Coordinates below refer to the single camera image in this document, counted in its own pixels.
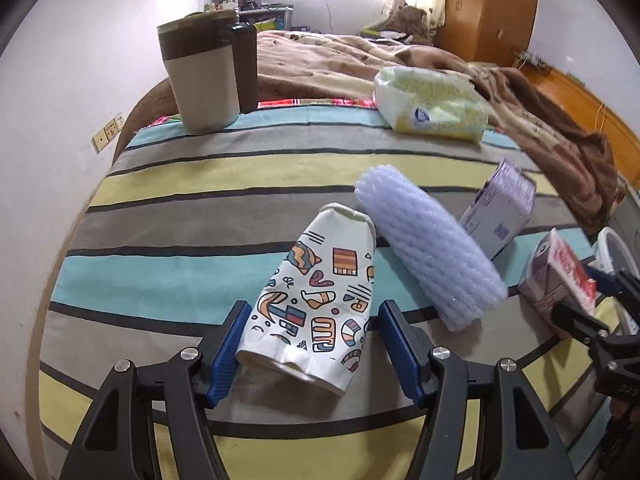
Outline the white foam net sleeve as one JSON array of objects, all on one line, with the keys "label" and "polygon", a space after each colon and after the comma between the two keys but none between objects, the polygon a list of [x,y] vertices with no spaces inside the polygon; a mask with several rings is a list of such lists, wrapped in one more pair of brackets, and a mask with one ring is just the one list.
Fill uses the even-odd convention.
[{"label": "white foam net sleeve", "polygon": [[464,330],[506,300],[508,288],[477,242],[396,167],[367,169],[355,195],[448,330]]}]

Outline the red strawberry milk carton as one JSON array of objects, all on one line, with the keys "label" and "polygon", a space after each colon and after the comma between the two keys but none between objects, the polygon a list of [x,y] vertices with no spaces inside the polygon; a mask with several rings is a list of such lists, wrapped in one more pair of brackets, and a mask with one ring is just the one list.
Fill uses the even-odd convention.
[{"label": "red strawberry milk carton", "polygon": [[596,308],[596,281],[588,276],[557,229],[549,231],[529,255],[518,291],[561,338],[570,336],[552,322],[552,308],[567,300],[589,315]]}]

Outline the crushed patterned paper cup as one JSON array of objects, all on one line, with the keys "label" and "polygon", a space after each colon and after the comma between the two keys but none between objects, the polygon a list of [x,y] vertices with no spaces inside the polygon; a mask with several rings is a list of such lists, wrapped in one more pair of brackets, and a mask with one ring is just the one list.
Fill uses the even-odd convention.
[{"label": "crushed patterned paper cup", "polygon": [[375,252],[369,216],[323,206],[258,295],[236,352],[240,364],[344,394],[362,359]]}]

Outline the purple milk carton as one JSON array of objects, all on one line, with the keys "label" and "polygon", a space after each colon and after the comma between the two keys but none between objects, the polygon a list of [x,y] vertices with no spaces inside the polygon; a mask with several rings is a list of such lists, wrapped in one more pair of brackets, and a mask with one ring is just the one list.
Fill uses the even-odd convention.
[{"label": "purple milk carton", "polygon": [[488,259],[495,258],[532,218],[536,183],[503,159],[462,214],[460,224]]}]

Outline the white trash bin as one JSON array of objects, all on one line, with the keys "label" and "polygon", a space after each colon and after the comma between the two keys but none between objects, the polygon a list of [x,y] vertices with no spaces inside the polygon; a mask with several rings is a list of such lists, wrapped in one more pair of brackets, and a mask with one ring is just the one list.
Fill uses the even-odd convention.
[{"label": "white trash bin", "polygon": [[[598,235],[593,245],[596,254],[596,267],[606,274],[615,274],[617,271],[629,271],[635,278],[639,277],[638,266],[632,258],[631,252],[623,239],[611,228],[606,226]],[[622,326],[624,335],[637,335],[639,326],[631,315],[616,300],[615,310]]]}]

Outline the striped table cloth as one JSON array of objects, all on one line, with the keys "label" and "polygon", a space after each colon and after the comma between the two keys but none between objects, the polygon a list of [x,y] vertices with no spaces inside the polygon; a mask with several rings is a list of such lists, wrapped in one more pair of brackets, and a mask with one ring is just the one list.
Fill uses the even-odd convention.
[{"label": "striped table cloth", "polygon": [[[321,209],[356,207],[354,186],[390,165],[460,216],[500,162],[535,183],[532,218],[495,265],[506,301],[466,330],[439,321],[385,240],[314,226]],[[258,304],[250,328],[335,356],[344,394],[278,370],[242,368],[208,415],[235,479],[399,479],[423,415],[404,396],[375,324],[394,300],[406,320],[470,361],[514,359],[549,411],[580,478],[598,469],[608,401],[586,348],[562,340],[518,293],[525,263],[551,230],[579,259],[593,251],[559,192],[514,142],[401,136],[376,110],[267,107],[196,136],[167,119],[140,131],[75,230],[44,328],[39,408],[53,478],[113,365],[164,362]]]}]

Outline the brown fleece blanket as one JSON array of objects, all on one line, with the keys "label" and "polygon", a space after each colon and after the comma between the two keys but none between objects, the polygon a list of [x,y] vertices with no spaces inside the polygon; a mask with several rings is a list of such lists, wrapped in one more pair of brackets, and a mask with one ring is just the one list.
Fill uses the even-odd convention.
[{"label": "brown fleece blanket", "polygon": [[600,231],[620,196],[610,142],[580,128],[514,68],[483,67],[434,47],[357,36],[260,32],[262,105],[218,131],[172,114],[168,82],[139,103],[143,127],[93,200],[133,217],[147,204],[312,193],[336,200],[371,166],[391,164],[441,198],[467,200],[509,159],[544,210]]}]

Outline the wooden bed headboard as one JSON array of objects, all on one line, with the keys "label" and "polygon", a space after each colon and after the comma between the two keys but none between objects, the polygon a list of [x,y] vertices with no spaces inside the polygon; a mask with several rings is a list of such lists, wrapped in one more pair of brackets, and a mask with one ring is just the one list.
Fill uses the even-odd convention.
[{"label": "wooden bed headboard", "polygon": [[583,129],[604,133],[612,145],[616,167],[639,189],[639,138],[606,104],[574,78],[556,70],[525,64],[521,72],[548,99]]}]

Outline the green tissue pack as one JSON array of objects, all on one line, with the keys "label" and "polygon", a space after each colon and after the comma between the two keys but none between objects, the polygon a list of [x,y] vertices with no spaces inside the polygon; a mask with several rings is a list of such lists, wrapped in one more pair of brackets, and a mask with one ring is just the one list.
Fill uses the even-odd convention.
[{"label": "green tissue pack", "polygon": [[386,67],[374,78],[375,106],[402,134],[478,143],[489,106],[468,78],[417,67]]}]

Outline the brown beige travel mug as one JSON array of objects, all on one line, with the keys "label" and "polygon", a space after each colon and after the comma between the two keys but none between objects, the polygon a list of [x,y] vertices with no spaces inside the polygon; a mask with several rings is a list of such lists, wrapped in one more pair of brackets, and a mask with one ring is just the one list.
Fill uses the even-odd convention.
[{"label": "brown beige travel mug", "polygon": [[157,27],[183,125],[212,132],[258,107],[257,30],[235,10],[192,13]]}]

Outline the teddy bear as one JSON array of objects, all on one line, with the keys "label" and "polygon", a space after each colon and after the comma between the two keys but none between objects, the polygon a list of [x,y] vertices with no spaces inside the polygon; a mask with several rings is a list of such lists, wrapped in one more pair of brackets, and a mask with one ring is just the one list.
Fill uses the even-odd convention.
[{"label": "teddy bear", "polygon": [[388,17],[384,28],[412,36],[427,36],[426,12],[415,6],[402,6]]}]

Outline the cluttered shelf desk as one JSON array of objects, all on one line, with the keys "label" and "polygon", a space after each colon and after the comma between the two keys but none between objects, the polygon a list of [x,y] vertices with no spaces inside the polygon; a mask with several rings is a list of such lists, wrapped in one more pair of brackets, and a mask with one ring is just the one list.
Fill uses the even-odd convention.
[{"label": "cluttered shelf desk", "polygon": [[250,23],[258,32],[264,30],[291,30],[294,6],[285,3],[262,3],[260,0],[210,0],[204,11],[232,10],[239,21]]}]

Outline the orange wooden wardrobe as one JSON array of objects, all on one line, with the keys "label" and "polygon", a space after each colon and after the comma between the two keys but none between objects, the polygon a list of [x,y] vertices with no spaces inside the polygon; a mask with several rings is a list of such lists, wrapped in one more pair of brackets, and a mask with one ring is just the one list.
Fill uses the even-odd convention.
[{"label": "orange wooden wardrobe", "polygon": [[538,0],[446,0],[435,46],[465,61],[510,66],[527,50]]}]

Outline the wall power sockets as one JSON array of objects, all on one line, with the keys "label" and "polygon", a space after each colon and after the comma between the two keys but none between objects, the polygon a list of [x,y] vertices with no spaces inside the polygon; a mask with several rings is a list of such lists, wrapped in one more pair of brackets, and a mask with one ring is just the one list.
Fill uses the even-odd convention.
[{"label": "wall power sockets", "polygon": [[124,123],[124,116],[118,113],[93,135],[91,143],[96,153],[101,153],[115,139],[115,136],[122,131]]}]

